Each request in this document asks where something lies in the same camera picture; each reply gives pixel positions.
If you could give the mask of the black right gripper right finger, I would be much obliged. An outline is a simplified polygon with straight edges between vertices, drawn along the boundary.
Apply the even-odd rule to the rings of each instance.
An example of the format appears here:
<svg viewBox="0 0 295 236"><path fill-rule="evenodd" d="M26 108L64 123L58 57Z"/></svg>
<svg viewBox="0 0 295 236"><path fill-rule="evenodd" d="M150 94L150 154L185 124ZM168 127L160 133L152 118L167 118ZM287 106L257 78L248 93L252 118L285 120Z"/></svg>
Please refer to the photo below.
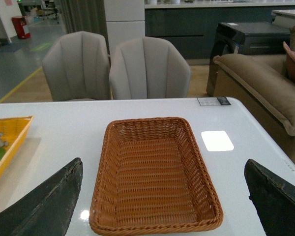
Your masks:
<svg viewBox="0 0 295 236"><path fill-rule="evenodd" d="M295 236L295 186L253 159L244 177L265 234Z"/></svg>

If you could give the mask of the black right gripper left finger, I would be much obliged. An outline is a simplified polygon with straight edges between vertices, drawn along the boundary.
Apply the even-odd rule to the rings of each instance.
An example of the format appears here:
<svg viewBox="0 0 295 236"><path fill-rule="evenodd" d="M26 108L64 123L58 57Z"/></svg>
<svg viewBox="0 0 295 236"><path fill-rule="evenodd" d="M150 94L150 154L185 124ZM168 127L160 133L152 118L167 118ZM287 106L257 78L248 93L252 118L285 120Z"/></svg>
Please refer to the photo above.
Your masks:
<svg viewBox="0 0 295 236"><path fill-rule="evenodd" d="M74 158L0 213L0 236L63 236L80 194L83 163Z"/></svg>

